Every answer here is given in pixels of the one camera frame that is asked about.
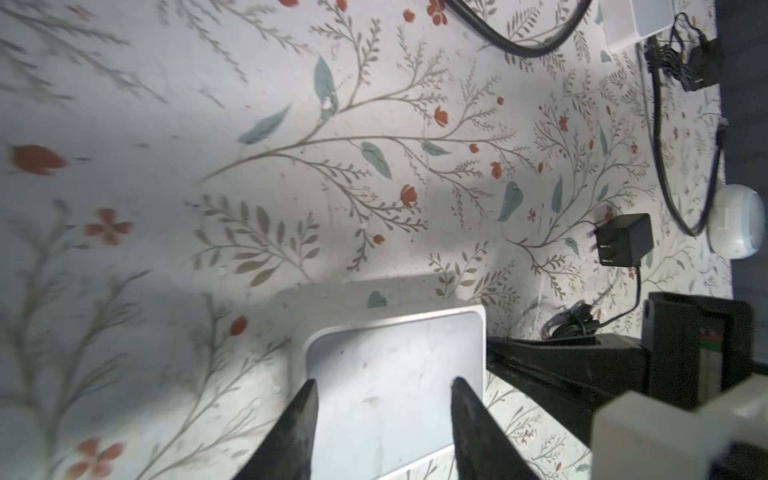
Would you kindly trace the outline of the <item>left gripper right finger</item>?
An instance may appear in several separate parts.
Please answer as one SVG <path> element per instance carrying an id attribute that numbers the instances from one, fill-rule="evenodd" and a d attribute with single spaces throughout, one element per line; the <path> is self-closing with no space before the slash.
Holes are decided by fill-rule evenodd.
<path id="1" fill-rule="evenodd" d="M 451 384 L 450 411 L 459 479 L 538 479 L 462 377 Z"/>

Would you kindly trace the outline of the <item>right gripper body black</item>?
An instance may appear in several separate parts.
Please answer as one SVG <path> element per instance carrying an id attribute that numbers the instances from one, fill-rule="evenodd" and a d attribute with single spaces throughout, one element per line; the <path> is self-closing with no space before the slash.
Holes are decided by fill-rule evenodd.
<path id="1" fill-rule="evenodd" d="M 754 310 L 744 301 L 654 292 L 644 303 L 645 394 L 694 410 L 753 373 Z"/>

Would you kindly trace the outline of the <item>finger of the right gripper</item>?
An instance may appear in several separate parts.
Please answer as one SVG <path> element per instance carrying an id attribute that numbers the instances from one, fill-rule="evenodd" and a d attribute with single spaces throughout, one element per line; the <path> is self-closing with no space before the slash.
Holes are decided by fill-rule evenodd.
<path id="1" fill-rule="evenodd" d="M 585 446 L 598 410 L 646 390 L 649 355 L 637 339 L 599 334 L 555 340 L 490 337 L 486 368 L 524 393 Z"/>

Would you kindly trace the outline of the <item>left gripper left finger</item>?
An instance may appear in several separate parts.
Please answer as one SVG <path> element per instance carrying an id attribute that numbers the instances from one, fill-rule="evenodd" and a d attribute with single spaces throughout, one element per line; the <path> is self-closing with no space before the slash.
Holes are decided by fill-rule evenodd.
<path id="1" fill-rule="evenodd" d="M 317 383 L 309 379 L 234 479 L 310 479 L 318 412 Z"/>

